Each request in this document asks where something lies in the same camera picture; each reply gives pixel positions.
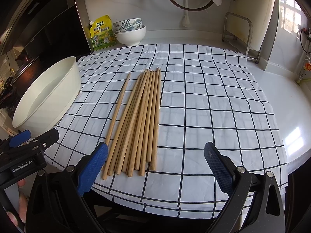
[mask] white tablecloth with black grid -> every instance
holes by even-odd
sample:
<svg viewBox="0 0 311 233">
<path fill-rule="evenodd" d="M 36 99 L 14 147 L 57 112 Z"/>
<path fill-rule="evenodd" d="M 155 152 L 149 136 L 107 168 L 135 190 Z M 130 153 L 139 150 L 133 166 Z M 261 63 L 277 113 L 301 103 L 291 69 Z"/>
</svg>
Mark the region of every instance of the white tablecloth with black grid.
<svg viewBox="0 0 311 233">
<path fill-rule="evenodd" d="M 186 218 L 218 215 L 228 195 L 221 192 L 203 155 L 212 141 L 236 166 L 275 174 L 281 194 L 287 186 L 287 158 L 271 105 L 247 68 L 229 50 L 197 45 L 124 47 L 82 57 L 82 88 L 57 123 L 60 138 L 46 150 L 59 169 L 75 165 L 105 141 L 117 98 L 131 72 L 117 120 L 135 79 L 145 69 L 162 71 L 156 171 L 134 171 L 107 180 L 99 173 L 93 189 L 116 203 L 154 214 Z M 252 193 L 244 205 L 248 211 Z"/>
</svg>

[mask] brown pot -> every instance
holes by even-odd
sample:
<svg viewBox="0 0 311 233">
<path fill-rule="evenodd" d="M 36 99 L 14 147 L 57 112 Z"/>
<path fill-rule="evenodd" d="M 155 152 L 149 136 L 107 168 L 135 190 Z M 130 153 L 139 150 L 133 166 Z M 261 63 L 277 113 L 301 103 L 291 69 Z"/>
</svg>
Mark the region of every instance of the brown pot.
<svg viewBox="0 0 311 233">
<path fill-rule="evenodd" d="M 21 60 L 23 65 L 14 75 L 11 85 L 22 97 L 30 85 L 42 74 L 42 68 L 39 57 L 29 59 L 26 55 L 20 55 L 16 60 Z"/>
</svg>

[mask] blue gripper pad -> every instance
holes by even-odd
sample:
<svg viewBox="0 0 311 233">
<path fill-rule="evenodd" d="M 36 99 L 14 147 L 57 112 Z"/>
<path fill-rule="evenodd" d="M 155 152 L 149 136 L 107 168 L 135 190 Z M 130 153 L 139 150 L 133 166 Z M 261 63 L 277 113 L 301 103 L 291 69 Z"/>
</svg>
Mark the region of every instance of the blue gripper pad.
<svg viewBox="0 0 311 233">
<path fill-rule="evenodd" d="M 26 142 L 27 140 L 29 140 L 31 138 L 31 133 L 29 130 L 25 130 L 22 133 L 17 134 L 14 137 L 11 137 L 10 142 L 9 142 L 9 146 L 10 148 L 15 148 L 19 145 L 21 145 L 22 143 Z"/>
<path fill-rule="evenodd" d="M 232 170 L 234 164 L 232 161 L 228 157 L 222 156 L 212 142 L 205 144 L 204 157 L 221 191 L 231 196 L 234 190 L 233 185 L 235 179 L 235 173 Z"/>
<path fill-rule="evenodd" d="M 90 191 L 101 167 L 105 163 L 108 157 L 107 144 L 103 142 L 99 143 L 91 155 L 84 157 L 90 157 L 90 159 L 85 167 L 79 171 L 77 191 L 80 196 Z"/>
</svg>

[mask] white cutting board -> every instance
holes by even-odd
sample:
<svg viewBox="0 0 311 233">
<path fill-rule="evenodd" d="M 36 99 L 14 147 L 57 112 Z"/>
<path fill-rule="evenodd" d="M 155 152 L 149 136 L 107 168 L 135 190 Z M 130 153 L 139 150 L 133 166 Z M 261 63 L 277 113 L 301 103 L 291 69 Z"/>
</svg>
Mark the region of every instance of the white cutting board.
<svg viewBox="0 0 311 233">
<path fill-rule="evenodd" d="M 249 18 L 253 24 L 253 35 L 250 47 L 254 50 L 260 50 L 270 22 L 273 5 L 274 0 L 231 1 L 229 12 Z M 227 31 L 246 43 L 249 31 L 248 22 L 229 15 Z"/>
</svg>

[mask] stack of bowls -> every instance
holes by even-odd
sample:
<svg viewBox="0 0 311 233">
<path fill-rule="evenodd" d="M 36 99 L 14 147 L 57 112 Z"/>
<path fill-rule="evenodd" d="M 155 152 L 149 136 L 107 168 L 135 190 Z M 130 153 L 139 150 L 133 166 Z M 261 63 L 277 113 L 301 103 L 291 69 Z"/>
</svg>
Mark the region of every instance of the stack of bowls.
<svg viewBox="0 0 311 233">
<path fill-rule="evenodd" d="M 138 45 L 146 34 L 146 27 L 142 25 L 141 18 L 127 19 L 113 25 L 117 40 L 126 46 Z"/>
</svg>

